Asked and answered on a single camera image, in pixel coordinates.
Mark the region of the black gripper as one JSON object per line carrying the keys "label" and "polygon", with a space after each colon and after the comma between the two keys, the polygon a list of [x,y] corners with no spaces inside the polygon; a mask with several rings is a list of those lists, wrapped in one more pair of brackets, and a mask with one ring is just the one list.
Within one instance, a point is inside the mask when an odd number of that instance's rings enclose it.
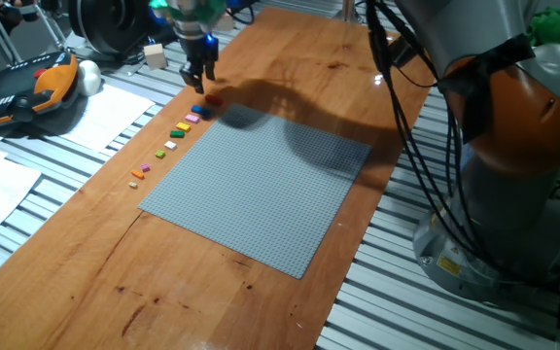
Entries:
{"label": "black gripper", "polygon": [[204,93],[202,74],[215,81],[215,64],[219,57],[219,40],[211,34],[204,34],[197,39],[179,39],[179,44],[187,60],[179,73],[187,86],[198,94]]}

